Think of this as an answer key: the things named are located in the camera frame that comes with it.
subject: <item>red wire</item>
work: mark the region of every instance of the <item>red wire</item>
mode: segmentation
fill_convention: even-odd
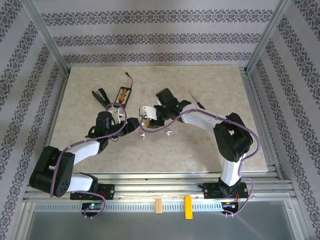
[[[106,197],[105,192],[102,191],[102,190],[98,191],[98,194],[101,194],[104,198]]]
[[[235,197],[236,197],[235,205],[237,206],[238,202],[239,202],[239,193],[238,192],[235,193]]]
[[[132,77],[129,75],[129,73],[126,71],[125,75],[127,75],[130,79],[131,79],[131,86],[130,88],[132,89],[132,84],[134,83],[134,80],[132,79]]]

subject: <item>wire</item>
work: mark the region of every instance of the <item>wire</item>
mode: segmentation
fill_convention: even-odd
[[[246,198],[245,202],[243,203],[243,205],[241,206],[241,208],[239,208],[239,210],[238,210],[237,212],[233,213],[233,212],[231,212],[231,211],[224,210],[224,212],[229,213],[228,216],[232,216],[232,217],[233,217],[233,216],[239,214],[239,213],[244,209],[244,207],[247,205],[247,203],[248,203],[248,201],[249,201],[249,198],[251,197],[251,194],[253,193],[253,190],[254,190],[254,187],[255,187],[255,182],[254,182],[254,180],[253,180],[251,177],[242,177],[242,176],[241,176],[241,169],[242,169],[242,167],[243,167],[244,161],[246,161],[247,159],[249,159],[249,158],[253,157],[254,155],[256,155],[257,152],[258,152],[259,149],[260,149],[260,141],[259,141],[259,138],[258,138],[258,136],[257,136],[252,130],[250,130],[249,128],[247,128],[247,127],[245,127],[245,126],[243,126],[243,125],[241,125],[241,124],[239,124],[239,123],[237,123],[237,122],[235,122],[235,121],[231,121],[231,120],[229,120],[229,119],[226,119],[226,118],[223,118],[223,117],[214,115],[213,113],[204,111],[204,110],[202,110],[202,109],[196,109],[196,108],[194,108],[194,109],[189,109],[189,110],[187,110],[187,111],[184,111],[184,112],[180,113],[180,114],[179,114],[174,120],[172,120],[172,122],[170,122],[168,125],[166,125],[166,126],[164,126],[164,127],[161,127],[161,128],[159,128],[159,129],[157,129],[157,130],[152,130],[152,131],[149,131],[149,130],[146,130],[146,129],[143,128],[143,125],[142,125],[142,124],[143,124],[143,119],[145,119],[145,117],[146,117],[146,115],[144,115],[144,116],[142,116],[141,121],[140,121],[140,128],[141,128],[142,131],[144,131],[144,132],[146,132],[146,133],[156,133],[156,132],[160,132],[160,131],[162,131],[163,129],[170,127],[172,124],[174,124],[174,122],[176,122],[176,121],[177,121],[180,117],[182,117],[183,115],[189,114],[189,113],[192,113],[192,112],[199,112],[199,113],[202,113],[202,114],[207,115],[207,116],[209,116],[209,117],[212,117],[212,118],[214,118],[214,119],[216,119],[216,120],[220,120],[220,121],[223,121],[223,122],[226,122],[226,123],[235,125],[235,126],[237,126],[237,127],[239,127],[239,128],[242,128],[242,129],[246,130],[247,132],[249,132],[249,133],[254,137],[254,139],[256,140],[257,146],[256,146],[255,151],[254,151],[253,153],[251,153],[250,155],[247,155],[246,157],[244,157],[242,160],[240,160],[240,166],[239,166],[239,168],[238,168],[238,173],[237,173],[238,176],[239,176],[239,178],[248,179],[248,180],[250,180],[250,181],[252,182],[251,190],[250,190],[250,192],[249,192],[249,194],[248,194],[248,197]]]
[[[116,142],[119,141],[119,137],[117,137],[116,140],[113,140],[113,139],[111,139],[111,138],[110,138],[110,140],[111,140],[112,142],[116,143]]]
[[[125,110],[124,107],[122,107],[121,104],[118,104],[118,103],[110,103],[108,104],[105,109],[107,110],[110,106],[112,105],[116,105],[116,106],[119,106],[123,112],[124,112],[124,123],[123,125],[120,127],[120,129],[118,131],[115,131],[114,133],[110,133],[110,134],[107,134],[107,135],[104,135],[104,136],[98,136],[98,137],[94,137],[94,138],[90,138],[90,139],[85,139],[85,140],[82,140],[82,141],[78,141],[76,143],[73,143],[71,144],[70,146],[67,146],[65,149],[62,150],[62,152],[60,153],[57,161],[56,161],[56,164],[55,164],[55,169],[53,171],[53,176],[52,176],[52,181],[51,181],[51,187],[50,187],[50,197],[53,198],[54,197],[54,189],[55,189],[55,183],[56,183],[56,178],[57,178],[57,173],[58,173],[58,169],[59,169],[59,165],[60,165],[60,162],[61,162],[61,159],[62,159],[62,156],[63,154],[70,150],[71,148],[75,147],[75,146],[78,146],[80,144],[84,144],[84,143],[87,143],[87,142],[92,142],[92,141],[96,141],[96,140],[100,140],[100,139],[105,139],[105,138],[109,138],[109,137],[112,137],[118,133],[120,133],[122,131],[122,129],[124,129],[124,127],[126,126],[126,123],[127,123],[127,112]]]
[[[105,199],[105,197],[104,197],[104,196],[102,196],[102,195],[100,195],[100,194],[98,194],[98,193],[95,193],[95,192],[89,192],[89,191],[76,191],[76,193],[78,193],[78,194],[94,195],[94,196],[97,196],[97,197],[99,197],[99,198],[101,198],[101,199],[102,199],[103,207],[101,207],[100,211],[99,211],[99,212],[97,212],[95,215],[90,216],[90,219],[94,219],[94,218],[98,217],[98,216],[99,216],[100,214],[102,214],[102,213],[103,213],[103,211],[106,209],[107,202],[106,202],[106,199]],[[85,219],[88,217],[88,216],[86,215],[87,210],[89,210],[89,207],[87,207],[87,208],[84,210],[83,215],[84,215],[84,218],[85,218]]]
[[[132,84],[134,83],[134,80],[132,79],[132,77],[129,75],[129,73],[126,71],[125,75],[127,75],[130,79],[131,79],[131,86],[130,88],[132,89]]]
[[[235,205],[237,206],[239,204],[239,193],[235,193]]]

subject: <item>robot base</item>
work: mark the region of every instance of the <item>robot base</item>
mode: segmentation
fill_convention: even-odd
[[[97,194],[102,195],[105,200],[113,200],[115,195],[115,185],[114,184],[98,184]],[[82,193],[71,193],[71,200],[90,200],[90,201],[100,201],[101,197],[90,195],[90,194],[82,194]]]
[[[202,185],[198,185],[199,188],[204,191],[204,199],[225,199],[226,197],[219,189],[220,184],[218,182],[215,183],[204,183]],[[246,199],[248,197],[248,189],[247,184],[241,182],[235,189],[234,194],[227,197],[228,199],[235,199],[236,193],[239,194],[240,199]]]

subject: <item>beige stone slab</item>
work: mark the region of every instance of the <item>beige stone slab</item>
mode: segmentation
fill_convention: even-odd
[[[95,124],[98,112],[104,108],[91,91],[104,88],[114,101],[121,86],[129,87],[133,78],[128,116],[138,117],[140,106],[157,104],[155,94],[169,88],[179,100],[195,104],[190,93],[207,110],[217,114],[238,113],[245,125],[257,132],[247,95],[237,65],[206,66],[132,66],[74,67],[71,70],[51,145],[64,148],[82,140]],[[74,166],[74,172],[221,172],[223,158],[213,134],[194,125],[177,122],[173,133],[147,134],[139,131],[109,143],[104,152],[89,157]],[[267,171],[263,152],[249,159],[244,171]]]

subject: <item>patterned wallpaper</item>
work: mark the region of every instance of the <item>patterned wallpaper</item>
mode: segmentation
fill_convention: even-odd
[[[71,67],[245,67],[279,2],[41,0],[35,4]]]
[[[320,239],[320,6],[291,3],[251,73],[282,171]]]
[[[63,74],[18,0],[0,0],[0,240],[10,239]]]

